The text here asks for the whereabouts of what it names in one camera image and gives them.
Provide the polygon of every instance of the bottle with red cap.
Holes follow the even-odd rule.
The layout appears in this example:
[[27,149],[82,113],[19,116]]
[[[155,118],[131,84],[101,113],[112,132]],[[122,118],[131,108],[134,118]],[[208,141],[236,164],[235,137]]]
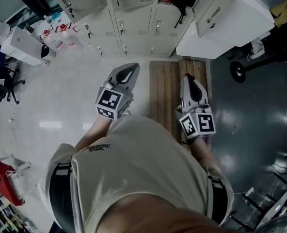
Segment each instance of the bottle with red cap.
[[70,28],[67,28],[65,24],[61,26],[61,38],[68,46],[70,50],[80,51],[83,49],[83,44],[79,41],[79,39],[75,36],[74,33],[70,31]]
[[66,44],[61,39],[59,39],[57,34],[54,34],[53,31],[44,30],[43,34],[43,41],[49,48],[56,52],[67,51]]

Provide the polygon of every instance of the wooden board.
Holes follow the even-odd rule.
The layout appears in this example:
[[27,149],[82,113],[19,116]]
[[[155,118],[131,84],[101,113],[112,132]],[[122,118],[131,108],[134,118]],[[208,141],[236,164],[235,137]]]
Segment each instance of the wooden board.
[[205,63],[192,60],[150,62],[150,118],[161,124],[177,141],[185,141],[175,110],[180,104],[180,83],[189,73],[207,89]]

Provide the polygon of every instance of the caster wheel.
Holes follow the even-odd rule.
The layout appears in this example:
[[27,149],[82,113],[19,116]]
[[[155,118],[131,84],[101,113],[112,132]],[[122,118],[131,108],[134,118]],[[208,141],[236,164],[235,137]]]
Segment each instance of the caster wheel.
[[233,79],[238,83],[243,83],[246,80],[246,72],[241,63],[235,61],[231,63],[231,74]]

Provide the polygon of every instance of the beige t-shirt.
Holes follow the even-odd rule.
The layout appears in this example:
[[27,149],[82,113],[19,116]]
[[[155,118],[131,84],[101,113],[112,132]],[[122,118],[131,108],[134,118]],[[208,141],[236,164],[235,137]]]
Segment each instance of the beige t-shirt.
[[234,200],[232,188],[218,167],[202,166],[158,123],[142,116],[119,119],[108,135],[75,153],[62,144],[52,157],[40,190],[49,203],[49,180],[57,163],[71,159],[78,187],[81,230],[94,233],[111,205],[135,193],[159,196],[177,208],[210,216],[207,173],[219,177],[228,195],[227,215]]

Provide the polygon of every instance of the black wheel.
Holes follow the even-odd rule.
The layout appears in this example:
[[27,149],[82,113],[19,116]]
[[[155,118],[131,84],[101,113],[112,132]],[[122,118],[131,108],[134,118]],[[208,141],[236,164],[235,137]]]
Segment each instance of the black wheel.
[[235,61],[231,63],[231,74],[233,79],[238,83],[243,83],[246,79],[246,72],[241,63]]

